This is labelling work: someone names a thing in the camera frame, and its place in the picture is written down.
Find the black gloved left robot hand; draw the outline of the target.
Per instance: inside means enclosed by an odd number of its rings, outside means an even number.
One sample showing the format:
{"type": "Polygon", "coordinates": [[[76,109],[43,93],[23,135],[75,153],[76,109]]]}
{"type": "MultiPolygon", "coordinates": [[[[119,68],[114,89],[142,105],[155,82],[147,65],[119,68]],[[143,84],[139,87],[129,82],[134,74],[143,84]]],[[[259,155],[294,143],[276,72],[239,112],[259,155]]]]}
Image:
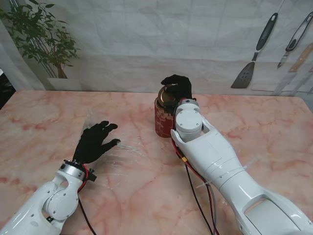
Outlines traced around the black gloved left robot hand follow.
{"type": "Polygon", "coordinates": [[[90,164],[117,146],[120,143],[119,139],[113,139],[108,143],[103,143],[109,133],[117,128],[118,125],[104,120],[91,128],[85,129],[76,146],[73,161],[79,165],[90,164]]]}

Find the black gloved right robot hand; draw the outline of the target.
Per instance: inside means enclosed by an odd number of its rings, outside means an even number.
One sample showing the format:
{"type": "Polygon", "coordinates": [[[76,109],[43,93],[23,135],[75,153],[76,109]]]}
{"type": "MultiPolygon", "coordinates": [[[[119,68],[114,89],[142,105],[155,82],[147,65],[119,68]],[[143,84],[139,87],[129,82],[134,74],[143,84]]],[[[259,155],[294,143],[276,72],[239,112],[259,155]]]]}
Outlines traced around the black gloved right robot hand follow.
{"type": "Polygon", "coordinates": [[[161,81],[166,86],[166,92],[171,93],[177,101],[184,98],[192,99],[192,85],[188,77],[180,75],[171,75],[161,81]]]}

